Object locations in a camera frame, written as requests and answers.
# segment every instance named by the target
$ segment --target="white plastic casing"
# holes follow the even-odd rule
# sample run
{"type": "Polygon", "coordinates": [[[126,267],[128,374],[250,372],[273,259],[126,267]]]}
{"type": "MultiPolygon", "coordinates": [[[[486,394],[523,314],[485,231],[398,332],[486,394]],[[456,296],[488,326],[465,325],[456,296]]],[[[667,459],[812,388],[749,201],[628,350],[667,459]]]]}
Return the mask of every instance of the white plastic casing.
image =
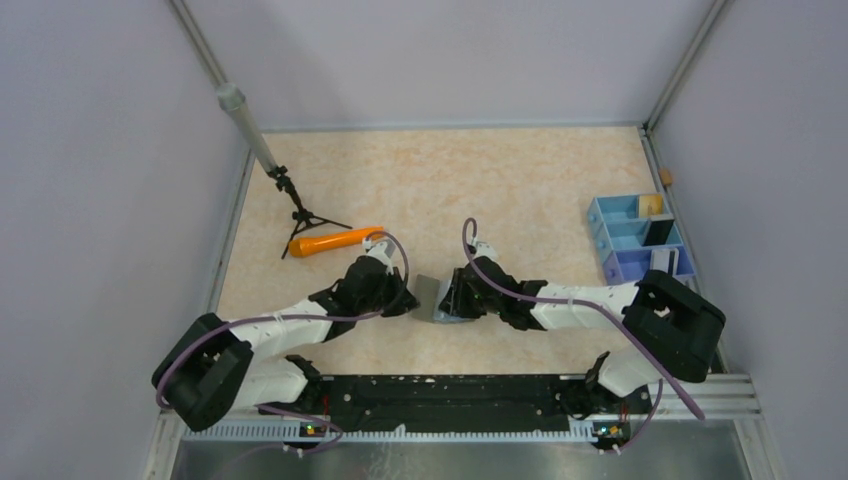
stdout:
{"type": "MultiPolygon", "coordinates": [[[[562,285],[545,285],[536,294],[544,298],[570,298],[597,303],[606,308],[621,321],[621,310],[633,303],[639,288],[636,283],[625,283],[613,287],[564,287],[562,285]]],[[[582,305],[564,305],[539,303],[530,314],[545,330],[558,328],[603,328],[615,329],[609,319],[597,310],[582,305]]]]}
{"type": "Polygon", "coordinates": [[[660,372],[633,345],[610,353],[598,373],[598,383],[619,397],[660,378],[660,372]]]}
{"type": "Polygon", "coordinates": [[[363,242],[367,250],[366,255],[382,262],[386,266],[386,273],[392,273],[391,256],[394,253],[394,244],[387,238],[377,241],[373,246],[369,242],[363,242]]]}
{"type": "Polygon", "coordinates": [[[474,247],[474,258],[488,257],[493,262],[498,261],[498,252],[488,243],[477,241],[475,238],[471,241],[471,245],[474,247]]]}
{"type": "Polygon", "coordinates": [[[250,342],[253,360],[232,408],[251,407],[265,402],[291,403],[306,387],[306,377],[294,364],[280,355],[300,345],[319,343],[327,338],[332,326],[328,320],[281,320],[281,315],[306,313],[326,315],[327,311],[309,300],[261,316],[274,316],[277,321],[242,325],[232,329],[239,340],[250,342]]]}
{"type": "MultiPolygon", "coordinates": [[[[635,282],[611,287],[546,285],[536,296],[580,299],[596,303],[612,312],[621,322],[624,318],[622,309],[633,303],[638,290],[635,282]]],[[[540,303],[530,310],[530,313],[545,330],[581,327],[617,330],[616,326],[597,310],[581,305],[540,303]]],[[[610,353],[601,365],[598,382],[619,397],[625,397],[642,385],[653,383],[660,378],[660,373],[651,362],[635,346],[629,345],[610,353]]]]}

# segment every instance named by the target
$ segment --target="floor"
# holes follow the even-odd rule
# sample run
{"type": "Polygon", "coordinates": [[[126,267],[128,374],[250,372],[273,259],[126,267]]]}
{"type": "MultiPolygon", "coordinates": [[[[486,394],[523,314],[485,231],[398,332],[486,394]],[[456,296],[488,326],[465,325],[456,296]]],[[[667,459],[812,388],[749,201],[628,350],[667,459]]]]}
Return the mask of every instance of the floor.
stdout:
{"type": "MultiPolygon", "coordinates": [[[[413,280],[418,273],[445,278],[465,264],[460,229],[474,216],[479,237],[517,279],[602,285],[585,219],[589,202],[655,191],[635,127],[266,138],[307,208],[354,228],[384,226],[409,252],[413,280]]],[[[292,210],[256,165],[221,292],[222,318],[290,306],[330,286],[362,253],[348,247],[280,260],[292,210]]],[[[608,330],[521,332],[493,316],[459,325],[404,316],[361,322],[328,343],[287,353],[303,355],[326,374],[582,373],[625,343],[608,330]]]]}

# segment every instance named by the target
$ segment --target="cable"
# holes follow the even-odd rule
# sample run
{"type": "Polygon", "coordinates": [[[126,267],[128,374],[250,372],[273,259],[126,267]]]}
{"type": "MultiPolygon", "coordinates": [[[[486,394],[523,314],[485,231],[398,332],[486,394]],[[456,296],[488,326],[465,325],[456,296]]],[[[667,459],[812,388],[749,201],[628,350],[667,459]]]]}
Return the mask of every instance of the cable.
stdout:
{"type": "Polygon", "coordinates": [[[627,443],[625,443],[624,445],[618,447],[617,453],[621,454],[622,452],[624,452],[625,450],[627,450],[631,446],[633,446],[633,442],[637,438],[639,438],[642,435],[642,433],[644,433],[648,424],[651,423],[651,420],[654,418],[654,415],[656,415],[657,410],[659,410],[659,407],[660,407],[660,399],[662,398],[662,385],[663,385],[662,380],[657,382],[657,398],[654,399],[654,406],[651,407],[651,411],[648,412],[648,416],[645,417],[645,421],[642,422],[642,425],[639,425],[639,429],[636,430],[636,433],[634,433],[630,437],[630,440],[628,440],[627,443]]]}
{"type": "Polygon", "coordinates": [[[670,373],[668,373],[668,370],[666,370],[665,367],[663,367],[662,364],[656,358],[654,358],[653,355],[651,355],[651,352],[648,351],[648,349],[645,348],[644,345],[642,345],[642,342],[640,342],[639,339],[637,339],[632,333],[630,333],[630,331],[627,330],[627,328],[625,328],[624,325],[621,322],[619,322],[618,319],[615,318],[615,315],[613,315],[606,308],[602,307],[601,305],[598,305],[597,303],[590,302],[588,300],[581,300],[581,299],[578,299],[578,298],[544,298],[544,297],[531,297],[529,295],[522,295],[520,293],[515,293],[513,291],[507,290],[506,288],[495,283],[494,280],[492,280],[491,278],[487,277],[486,274],[483,273],[483,271],[480,269],[480,267],[477,266],[477,263],[474,262],[474,255],[471,253],[471,249],[470,249],[469,244],[468,244],[468,224],[469,223],[471,224],[471,226],[473,228],[472,233],[471,233],[472,237],[477,238],[477,220],[474,219],[474,217],[468,217],[467,219],[465,219],[465,223],[462,225],[462,249],[465,251],[465,257],[468,259],[468,263],[469,263],[469,265],[471,265],[471,268],[474,270],[474,272],[477,274],[477,276],[479,276],[480,279],[483,280],[487,285],[494,288],[498,292],[500,292],[504,295],[507,295],[509,297],[512,297],[516,300],[522,300],[522,301],[525,301],[525,302],[533,302],[533,303],[553,303],[553,304],[559,304],[559,305],[579,305],[579,306],[583,306],[583,307],[589,307],[592,310],[597,311],[598,313],[600,313],[601,315],[606,317],[607,320],[612,322],[612,324],[622,334],[624,334],[624,336],[627,337],[628,340],[630,340],[630,343],[632,343],[633,346],[635,346],[636,349],[639,350],[639,353],[644,355],[645,358],[647,358],[648,361],[651,362],[651,365],[653,365],[653,367],[655,369],[657,369],[658,372],[660,372],[660,374],[663,376],[663,378],[665,378],[666,381],[668,381],[669,385],[671,385],[671,388],[680,397],[680,400],[683,401],[683,403],[686,405],[686,407],[689,409],[689,411],[692,412],[692,414],[695,415],[695,417],[698,420],[703,421],[706,418],[706,416],[704,415],[704,411],[701,410],[701,407],[698,406],[698,404],[689,395],[689,393],[687,393],[686,390],[684,390],[683,387],[680,386],[680,382],[678,382],[676,378],[674,378],[670,373]]]}
{"type": "Polygon", "coordinates": [[[311,455],[311,454],[314,454],[314,453],[321,453],[321,452],[335,446],[335,444],[338,443],[339,440],[342,439],[342,435],[344,434],[344,432],[342,431],[342,429],[338,425],[336,425],[333,422],[330,422],[329,420],[324,420],[321,417],[316,417],[316,416],[313,416],[313,415],[306,415],[306,414],[303,414],[303,413],[291,412],[289,410],[282,410],[282,409],[279,409],[279,408],[276,408],[276,407],[272,407],[270,405],[257,405],[256,407],[259,408],[260,410],[264,410],[264,411],[266,411],[268,413],[272,413],[274,415],[299,418],[301,420],[306,420],[308,422],[316,423],[318,425],[323,425],[323,426],[327,427],[327,430],[328,430],[327,433],[329,433],[329,430],[332,430],[332,431],[338,433],[338,435],[336,435],[336,437],[333,438],[332,440],[330,440],[329,442],[321,443],[318,446],[310,448],[308,450],[303,450],[303,449],[299,449],[299,448],[298,449],[292,448],[292,447],[289,447],[288,445],[286,445],[285,443],[266,443],[266,444],[263,444],[263,445],[259,445],[257,447],[253,447],[250,450],[243,452],[241,455],[237,456],[236,458],[228,461],[223,466],[221,466],[221,468],[219,468],[216,471],[216,473],[214,475],[212,475],[210,480],[215,480],[217,478],[220,478],[227,470],[232,468],[233,465],[235,465],[236,463],[239,463],[240,461],[242,461],[245,458],[253,455],[254,453],[258,453],[258,452],[261,452],[263,450],[270,450],[270,449],[277,449],[277,448],[283,449],[283,451],[285,451],[285,452],[297,453],[298,455],[311,455]]]}
{"type": "Polygon", "coordinates": [[[403,285],[398,290],[398,294],[395,298],[389,302],[388,306],[384,309],[378,310],[372,313],[366,313],[363,315],[358,315],[356,317],[332,317],[332,316],[322,316],[322,315],[309,315],[309,314],[290,314],[290,315],[278,315],[274,316],[264,316],[264,317],[253,317],[253,318],[243,318],[240,320],[234,320],[232,322],[226,322],[218,328],[215,328],[209,332],[203,334],[200,338],[192,342],[185,350],[180,353],[174,362],[165,370],[165,373],[162,374],[162,378],[159,379],[159,383],[156,385],[156,404],[159,405],[163,410],[171,410],[172,407],[168,405],[165,401],[165,385],[168,384],[168,381],[171,379],[171,376],[174,372],[177,371],[183,364],[191,357],[200,347],[202,347],[209,339],[215,337],[216,335],[220,335],[221,333],[231,330],[236,327],[240,327],[242,325],[250,325],[253,323],[264,323],[264,322],[275,322],[279,320],[327,320],[332,322],[361,322],[362,320],[368,320],[370,318],[378,317],[380,314],[388,309],[393,307],[397,302],[403,298],[403,294],[406,292],[407,284],[409,283],[409,257],[406,255],[406,250],[404,250],[403,245],[401,245],[400,241],[389,232],[385,231],[376,231],[368,234],[366,239],[370,239],[374,235],[383,235],[388,237],[395,245],[397,245],[398,250],[400,251],[401,258],[403,258],[403,285]]]}

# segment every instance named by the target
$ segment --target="black mounting plate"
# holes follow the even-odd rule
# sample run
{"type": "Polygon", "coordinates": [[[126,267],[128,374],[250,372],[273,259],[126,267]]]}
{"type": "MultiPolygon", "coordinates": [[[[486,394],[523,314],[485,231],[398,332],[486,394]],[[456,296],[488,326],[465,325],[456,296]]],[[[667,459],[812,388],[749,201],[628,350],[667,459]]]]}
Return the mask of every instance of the black mounting plate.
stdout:
{"type": "MultiPolygon", "coordinates": [[[[310,379],[296,403],[271,404],[311,415],[329,414],[344,431],[565,431],[562,401],[584,385],[581,375],[335,375],[310,379]]],[[[646,387],[626,397],[631,414],[645,414],[646,387]]]]}

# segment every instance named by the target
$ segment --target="metal pole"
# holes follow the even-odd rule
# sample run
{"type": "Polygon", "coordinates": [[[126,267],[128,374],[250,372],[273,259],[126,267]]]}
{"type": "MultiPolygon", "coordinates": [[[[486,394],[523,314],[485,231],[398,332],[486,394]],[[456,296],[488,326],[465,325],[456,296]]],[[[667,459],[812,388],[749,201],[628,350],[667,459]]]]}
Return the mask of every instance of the metal pole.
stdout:
{"type": "Polygon", "coordinates": [[[648,117],[648,120],[645,122],[644,128],[648,132],[648,135],[652,134],[657,125],[659,125],[660,120],[662,120],[662,117],[668,109],[668,106],[671,104],[671,101],[674,99],[675,94],[683,85],[683,80],[685,79],[686,74],[689,73],[689,70],[694,65],[695,59],[698,57],[698,54],[703,49],[707,39],[718,24],[718,20],[727,11],[727,8],[731,3],[733,3],[733,0],[715,0],[713,2],[712,7],[710,7],[709,12],[707,12],[706,18],[704,18],[704,21],[701,22],[701,26],[698,27],[698,31],[695,33],[695,38],[692,39],[689,47],[686,48],[686,52],[683,54],[683,58],[680,59],[677,69],[674,71],[674,74],[672,74],[660,95],[660,99],[651,111],[651,116],[648,117]]]}
{"type": "Polygon", "coordinates": [[[277,170],[277,162],[274,160],[274,155],[265,143],[265,138],[256,126],[256,120],[250,114],[250,109],[247,108],[247,99],[241,90],[234,83],[225,83],[215,89],[218,95],[218,105],[221,110],[227,112],[227,115],[233,119],[233,123],[238,127],[241,136],[250,145],[253,154],[256,155],[256,160],[262,165],[269,176],[274,177],[274,172],[277,170]]]}
{"type": "Polygon", "coordinates": [[[200,65],[209,77],[209,81],[212,82],[212,86],[217,88],[219,85],[227,83],[227,76],[224,74],[224,69],[221,68],[221,65],[218,63],[218,59],[215,58],[215,54],[212,53],[212,49],[209,48],[209,44],[206,42],[206,38],[203,36],[200,26],[197,25],[197,22],[194,20],[194,15],[192,15],[191,10],[189,10],[185,1],[165,1],[168,3],[168,6],[171,7],[171,12],[174,14],[174,17],[176,17],[180,27],[182,27],[183,33],[186,34],[186,38],[191,44],[192,49],[194,49],[197,59],[200,60],[200,65]]]}

